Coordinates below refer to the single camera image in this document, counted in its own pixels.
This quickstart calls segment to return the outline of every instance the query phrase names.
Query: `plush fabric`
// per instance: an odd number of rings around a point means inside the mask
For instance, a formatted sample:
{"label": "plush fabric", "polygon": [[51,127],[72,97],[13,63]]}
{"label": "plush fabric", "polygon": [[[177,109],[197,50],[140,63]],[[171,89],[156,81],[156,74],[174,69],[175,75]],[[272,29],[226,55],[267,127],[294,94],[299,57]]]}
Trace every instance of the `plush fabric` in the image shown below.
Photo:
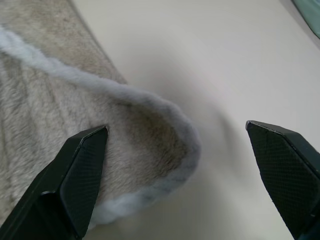
{"label": "plush fabric", "polygon": [[79,131],[109,125],[91,227],[153,203],[200,157],[173,103],[126,81],[66,0],[0,1],[0,224]]}

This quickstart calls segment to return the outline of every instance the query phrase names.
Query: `white fuzzy trim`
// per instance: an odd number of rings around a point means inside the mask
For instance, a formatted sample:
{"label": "white fuzzy trim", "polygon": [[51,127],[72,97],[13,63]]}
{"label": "white fuzzy trim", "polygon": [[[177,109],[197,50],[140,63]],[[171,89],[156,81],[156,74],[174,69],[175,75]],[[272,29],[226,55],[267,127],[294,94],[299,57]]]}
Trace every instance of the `white fuzzy trim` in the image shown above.
{"label": "white fuzzy trim", "polygon": [[167,195],[182,185],[194,172],[201,152],[199,135],[177,105],[153,93],[119,84],[110,79],[65,65],[56,58],[47,57],[39,49],[24,42],[20,36],[5,30],[2,26],[0,26],[0,51],[35,69],[65,79],[72,84],[95,92],[107,93],[117,99],[143,105],[152,111],[157,111],[172,125],[180,140],[186,145],[187,154],[179,168],[137,192],[126,193],[95,206],[90,227],[94,227],[96,224],[110,223],[119,217],[132,214],[150,205],[159,197]]}

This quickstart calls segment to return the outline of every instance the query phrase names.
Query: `beige plush slipper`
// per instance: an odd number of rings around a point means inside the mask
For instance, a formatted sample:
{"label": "beige plush slipper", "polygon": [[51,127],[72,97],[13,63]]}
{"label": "beige plush slipper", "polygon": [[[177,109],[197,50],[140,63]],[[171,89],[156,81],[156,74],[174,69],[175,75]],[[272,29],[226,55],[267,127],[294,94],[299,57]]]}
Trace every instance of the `beige plush slipper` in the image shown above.
{"label": "beige plush slipper", "polygon": [[0,1],[0,224],[68,137],[104,124],[92,227],[184,183],[198,134],[176,105],[126,85],[67,0]]}

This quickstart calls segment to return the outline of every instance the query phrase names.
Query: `textured gripper pad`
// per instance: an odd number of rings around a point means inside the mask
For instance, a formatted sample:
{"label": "textured gripper pad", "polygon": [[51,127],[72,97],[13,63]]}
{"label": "textured gripper pad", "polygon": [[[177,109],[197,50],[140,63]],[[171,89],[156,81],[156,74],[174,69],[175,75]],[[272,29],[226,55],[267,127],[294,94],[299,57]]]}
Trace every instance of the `textured gripper pad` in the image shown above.
{"label": "textured gripper pad", "polygon": [[100,188],[106,133],[100,131],[81,145],[61,188],[60,197],[77,235],[84,237]]}
{"label": "textured gripper pad", "polygon": [[[264,186],[297,239],[319,202],[320,181],[296,151],[299,146],[293,147],[282,133],[251,123],[247,131]],[[304,140],[298,133],[292,133]]]}

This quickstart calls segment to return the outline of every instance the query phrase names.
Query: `white background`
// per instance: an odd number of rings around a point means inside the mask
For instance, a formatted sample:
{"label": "white background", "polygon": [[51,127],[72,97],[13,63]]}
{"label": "white background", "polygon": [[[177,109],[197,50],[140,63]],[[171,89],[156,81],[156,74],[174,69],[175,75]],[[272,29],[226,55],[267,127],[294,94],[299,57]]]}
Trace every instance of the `white background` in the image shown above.
{"label": "white background", "polygon": [[290,0],[74,0],[129,84],[177,103],[203,156],[183,188],[86,240],[291,240],[247,120],[320,149],[320,40]]}

